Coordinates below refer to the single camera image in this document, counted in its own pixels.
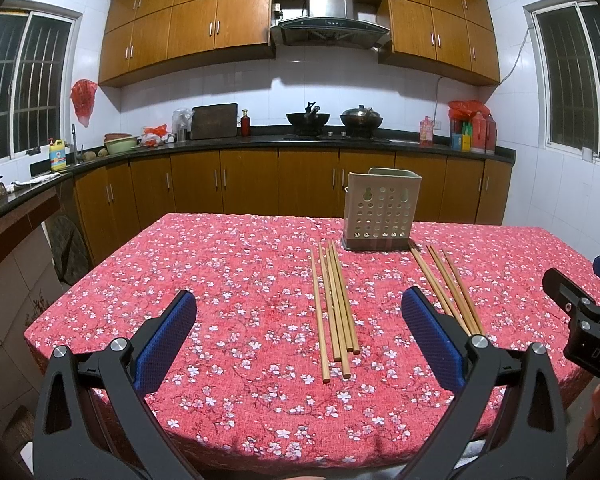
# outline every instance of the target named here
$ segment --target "metal screw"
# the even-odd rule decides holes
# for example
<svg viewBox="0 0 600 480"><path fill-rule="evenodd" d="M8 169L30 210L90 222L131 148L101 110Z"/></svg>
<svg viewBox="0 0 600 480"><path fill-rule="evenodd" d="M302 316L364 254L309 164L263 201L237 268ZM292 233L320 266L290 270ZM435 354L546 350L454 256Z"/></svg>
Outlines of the metal screw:
<svg viewBox="0 0 600 480"><path fill-rule="evenodd" d="M483 335L474 335L471 338L471 344L476 348L487 348L489 345L489 340Z"/></svg>
<svg viewBox="0 0 600 480"><path fill-rule="evenodd" d="M120 352L121 350L124 350L126 348L126 339L123 337L119 337L117 339L114 339L111 342L111 349L114 352Z"/></svg>
<svg viewBox="0 0 600 480"><path fill-rule="evenodd" d="M533 343L531 349L538 355L546 354L546 348L542 343Z"/></svg>
<svg viewBox="0 0 600 480"><path fill-rule="evenodd" d="M54 348L54 357L64 357L66 354L67 347L64 345L60 345Z"/></svg>

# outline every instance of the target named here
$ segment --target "table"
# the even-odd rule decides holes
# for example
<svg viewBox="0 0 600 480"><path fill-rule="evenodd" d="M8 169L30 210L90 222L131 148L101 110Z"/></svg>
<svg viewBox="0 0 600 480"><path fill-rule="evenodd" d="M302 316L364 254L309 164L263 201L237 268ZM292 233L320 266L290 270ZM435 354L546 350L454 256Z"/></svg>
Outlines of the table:
<svg viewBox="0 0 600 480"><path fill-rule="evenodd" d="M42 365L58 344L98 350L130 337L186 288L198 319L146 401L196 466L275 474L403 461L452 399L400 314L408 287L434 297L409 253L338 245L362 352L352 356L349 380L332 368L322 384L308 250L338 240L341 228L340 219L168 214L49 307L26 339ZM600 303L590 262L540 228L416 222L411 237L454 258L497 346L547 346L568 405L590 375L563 357L568 318L541 280L555 266ZM494 391L479 431L493 422L503 391Z"/></svg>

